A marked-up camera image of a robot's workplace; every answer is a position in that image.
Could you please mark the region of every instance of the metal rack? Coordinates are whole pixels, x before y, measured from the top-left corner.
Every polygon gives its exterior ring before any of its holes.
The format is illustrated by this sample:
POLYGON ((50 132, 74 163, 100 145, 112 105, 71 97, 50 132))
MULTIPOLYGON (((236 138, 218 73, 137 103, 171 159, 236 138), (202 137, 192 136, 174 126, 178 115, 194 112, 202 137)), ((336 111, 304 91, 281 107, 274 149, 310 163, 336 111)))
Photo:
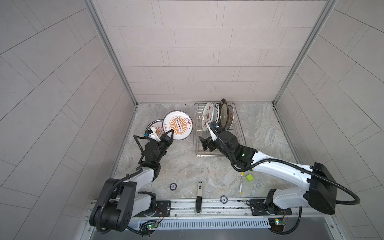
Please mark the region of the metal rack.
MULTIPOLYGON (((194 132, 193 132, 193 139, 195 144, 195 153, 198 157, 215 157, 215 156, 223 156, 222 153, 220 153, 219 150, 215 149, 214 151, 210 152, 209 150, 204 151, 203 146, 201 145, 201 142, 199 140, 199 136, 202 136, 203 138, 207 138, 210 136, 209 132, 204 132, 201 128, 201 118, 203 115, 204 107, 207 103, 195 103, 195 118, 194 118, 194 132)), ((232 105, 233 107, 233 122, 231 127, 228 129, 229 132, 231 132, 233 135, 237 137, 237 140, 241 145, 245 144, 243 129, 241 128, 239 118, 237 116, 236 106, 235 103, 228 102, 228 105, 232 105)))

